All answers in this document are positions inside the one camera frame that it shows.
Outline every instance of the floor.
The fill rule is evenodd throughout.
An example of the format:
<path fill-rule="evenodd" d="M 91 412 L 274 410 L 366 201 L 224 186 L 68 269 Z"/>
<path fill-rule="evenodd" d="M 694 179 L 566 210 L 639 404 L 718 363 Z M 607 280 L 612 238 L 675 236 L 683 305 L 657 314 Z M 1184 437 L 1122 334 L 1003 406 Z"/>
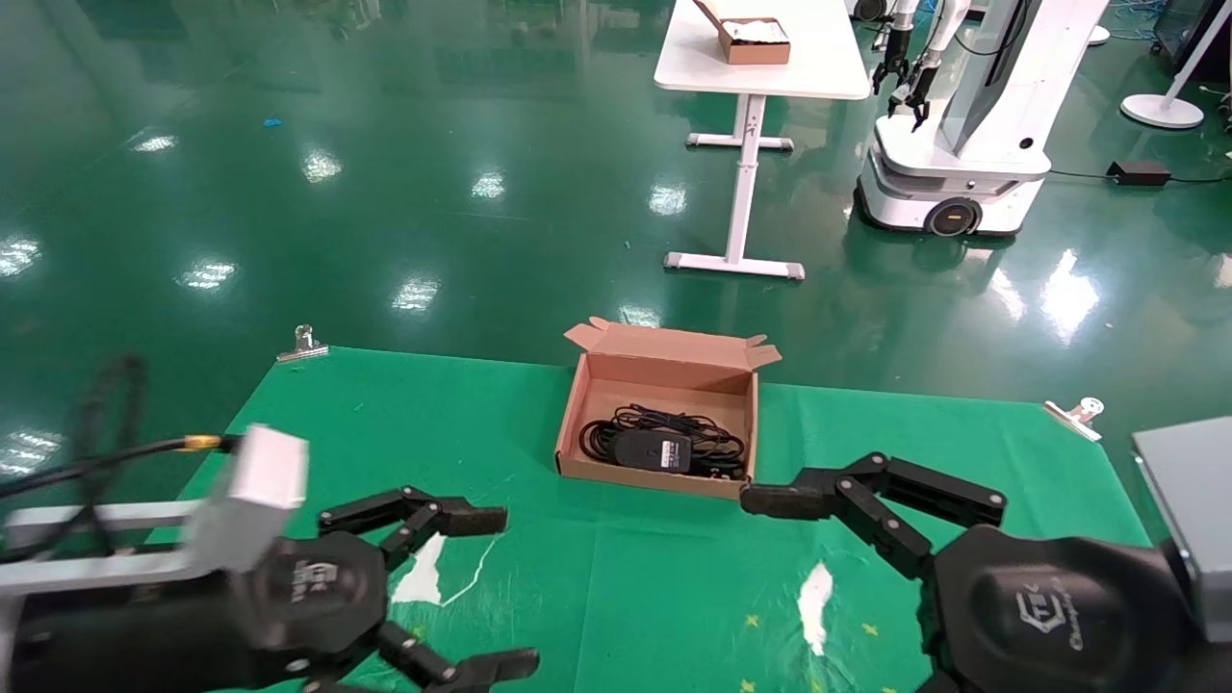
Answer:
<path fill-rule="evenodd" d="M 1053 176 L 1013 244 L 904 239 L 851 213 L 883 100 L 771 100 L 766 132 L 798 149 L 761 159 L 749 254 L 808 279 L 665 271 L 668 250 L 722 250 L 736 165 L 684 147 L 731 127 L 734 97 L 652 81 L 670 5 L 0 4 L 0 474 L 53 464 L 90 377 L 128 350 L 152 369 L 147 438 L 219 429 L 304 322 L 548 364 L 573 363 L 561 333 L 593 314 L 766 333 L 779 382 L 1098 396 L 1114 457 L 1133 430 L 1230 413 L 1228 184 Z M 1056 168 L 1227 169 L 1217 123 L 1116 112 L 1167 88 L 1147 47 L 1089 52 Z M 174 496 L 192 471 L 152 464 L 121 496 Z"/>

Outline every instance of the power adapter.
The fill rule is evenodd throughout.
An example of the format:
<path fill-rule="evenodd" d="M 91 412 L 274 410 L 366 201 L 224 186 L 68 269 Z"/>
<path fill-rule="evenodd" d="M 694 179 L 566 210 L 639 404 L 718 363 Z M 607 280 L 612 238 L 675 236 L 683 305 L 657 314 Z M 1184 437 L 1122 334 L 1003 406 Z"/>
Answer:
<path fill-rule="evenodd" d="M 1172 180 L 1172 171 L 1159 162 L 1112 162 L 1106 175 L 1116 185 L 1163 187 Z"/>
<path fill-rule="evenodd" d="M 591 460 L 622 467 L 742 480 L 744 441 L 713 419 L 641 404 L 617 407 L 611 419 L 582 427 L 578 445 Z"/>
<path fill-rule="evenodd" d="M 622 467 L 689 474 L 692 444 L 678 433 L 634 428 L 612 437 L 611 456 Z"/>

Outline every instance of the small cardboard box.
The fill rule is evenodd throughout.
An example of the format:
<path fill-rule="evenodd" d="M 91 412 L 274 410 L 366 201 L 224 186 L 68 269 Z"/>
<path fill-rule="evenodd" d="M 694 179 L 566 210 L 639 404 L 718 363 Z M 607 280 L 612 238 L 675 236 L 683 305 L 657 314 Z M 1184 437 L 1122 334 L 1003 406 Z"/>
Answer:
<path fill-rule="evenodd" d="M 737 499 L 753 481 L 758 450 L 758 367 L 777 361 L 765 337 L 719 337 L 590 318 L 564 333 L 585 349 L 578 359 L 556 466 L 562 476 Z M 578 435 L 631 403 L 701 414 L 745 443 L 747 478 L 731 481 L 622 467 L 591 460 Z"/>
<path fill-rule="evenodd" d="M 737 41 L 727 27 L 723 26 L 724 22 L 774 22 L 782 28 L 782 25 L 775 17 L 726 17 L 719 18 L 718 10 L 712 5 L 712 0 L 694 0 L 710 23 L 715 25 L 718 30 L 718 44 L 723 48 L 723 57 L 727 58 L 728 64 L 732 65 L 785 65 L 788 58 L 791 58 L 791 42 L 785 43 L 748 43 Z"/>

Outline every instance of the white bracket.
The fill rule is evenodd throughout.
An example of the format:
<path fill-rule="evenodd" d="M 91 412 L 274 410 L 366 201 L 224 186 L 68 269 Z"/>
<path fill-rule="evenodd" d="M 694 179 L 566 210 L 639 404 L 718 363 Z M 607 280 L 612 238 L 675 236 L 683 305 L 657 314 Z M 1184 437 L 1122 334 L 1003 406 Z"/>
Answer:
<path fill-rule="evenodd" d="M 291 351 L 278 354 L 278 363 L 298 361 L 310 356 L 329 354 L 329 344 L 322 344 L 312 335 L 312 326 L 302 324 L 296 328 L 296 348 Z"/>
<path fill-rule="evenodd" d="M 1094 397 L 1083 397 L 1078 406 L 1068 412 L 1056 406 L 1052 402 L 1044 403 L 1044 411 L 1052 414 L 1052 418 L 1066 424 L 1066 428 L 1082 435 L 1087 440 L 1096 441 L 1103 438 L 1100 434 L 1095 433 L 1088 423 L 1099 414 L 1104 412 L 1104 403 Z"/>

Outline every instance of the green tablecloth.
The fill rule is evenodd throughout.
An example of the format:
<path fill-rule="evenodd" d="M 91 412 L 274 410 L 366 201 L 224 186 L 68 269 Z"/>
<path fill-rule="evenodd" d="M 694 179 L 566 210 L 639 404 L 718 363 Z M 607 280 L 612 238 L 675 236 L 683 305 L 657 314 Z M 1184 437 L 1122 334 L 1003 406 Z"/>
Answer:
<path fill-rule="evenodd" d="M 259 422 L 310 441 L 308 501 L 292 536 L 312 535 L 317 509 L 403 485 L 508 506 L 509 530 L 495 543 L 448 539 L 441 550 L 441 602 L 474 581 L 469 589 L 445 607 L 391 609 L 455 660 L 538 647 L 538 673 L 499 691 L 908 693 L 926 677 L 918 584 L 838 522 L 772 520 L 731 501 L 559 478 L 552 449 L 572 376 L 335 348 L 271 369 L 230 430 Z M 1103 450 L 1036 404 L 765 385 L 760 435 L 761 482 L 881 450 L 1004 491 L 1010 533 L 1146 541 Z M 207 461 L 182 497 L 203 496 L 217 465 Z M 939 545 L 957 534 L 903 515 Z M 819 561 L 834 576 L 822 657 L 797 607 Z M 376 656 L 351 681 L 413 689 Z"/>

